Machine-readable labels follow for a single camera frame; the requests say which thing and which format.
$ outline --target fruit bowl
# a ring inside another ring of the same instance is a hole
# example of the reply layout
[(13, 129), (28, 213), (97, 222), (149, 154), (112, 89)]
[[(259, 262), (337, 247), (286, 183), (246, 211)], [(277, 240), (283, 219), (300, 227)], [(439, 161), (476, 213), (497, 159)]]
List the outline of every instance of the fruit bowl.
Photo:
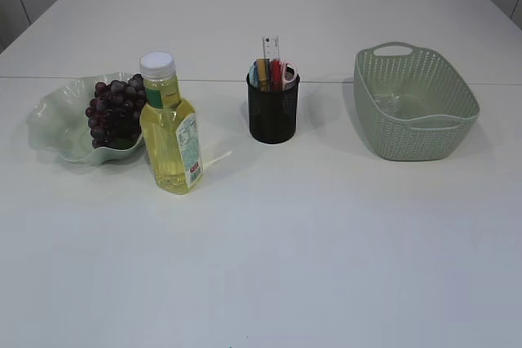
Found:
[(127, 149), (92, 147), (87, 125), (86, 108), (93, 99), (95, 84), (99, 81), (128, 80), (129, 73), (110, 73), (97, 77), (83, 77), (42, 98), (27, 117), (29, 146), (33, 150), (51, 150), (68, 162), (100, 165), (105, 161), (125, 159), (141, 145), (140, 134), (134, 145)]

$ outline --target bunch of grapes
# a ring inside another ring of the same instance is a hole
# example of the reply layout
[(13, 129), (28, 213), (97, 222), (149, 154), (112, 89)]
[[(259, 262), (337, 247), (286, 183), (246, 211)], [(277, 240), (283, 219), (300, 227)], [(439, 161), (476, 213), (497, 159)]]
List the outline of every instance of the bunch of grapes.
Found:
[(89, 118), (92, 147), (130, 148), (141, 134), (139, 115), (147, 102), (144, 79), (135, 74), (128, 82), (99, 81), (85, 114)]

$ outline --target barcode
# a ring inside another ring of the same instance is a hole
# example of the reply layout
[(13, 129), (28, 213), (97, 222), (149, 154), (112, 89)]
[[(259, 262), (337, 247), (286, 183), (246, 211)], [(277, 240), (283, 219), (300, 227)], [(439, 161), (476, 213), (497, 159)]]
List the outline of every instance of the barcode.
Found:
[(199, 174), (201, 174), (201, 166), (199, 166), (197, 169), (194, 170), (193, 173), (190, 174), (190, 183), (196, 181), (199, 177)]

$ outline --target white bottle cap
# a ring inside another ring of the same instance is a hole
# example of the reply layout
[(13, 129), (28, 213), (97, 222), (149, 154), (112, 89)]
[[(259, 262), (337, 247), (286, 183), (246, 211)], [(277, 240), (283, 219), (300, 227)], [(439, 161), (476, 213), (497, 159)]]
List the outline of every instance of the white bottle cap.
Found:
[(174, 56), (168, 52), (149, 52), (139, 61), (139, 70), (149, 81), (168, 81), (176, 74)]

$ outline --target cooking oil bottle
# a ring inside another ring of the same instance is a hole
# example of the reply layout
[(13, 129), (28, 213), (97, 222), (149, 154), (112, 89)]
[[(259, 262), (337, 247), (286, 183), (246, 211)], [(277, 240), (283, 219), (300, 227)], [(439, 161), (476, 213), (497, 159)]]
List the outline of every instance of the cooking oil bottle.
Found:
[(156, 184), (168, 192), (187, 193), (203, 174), (196, 113), (179, 94), (170, 53), (147, 53), (139, 67), (148, 101), (139, 123)]

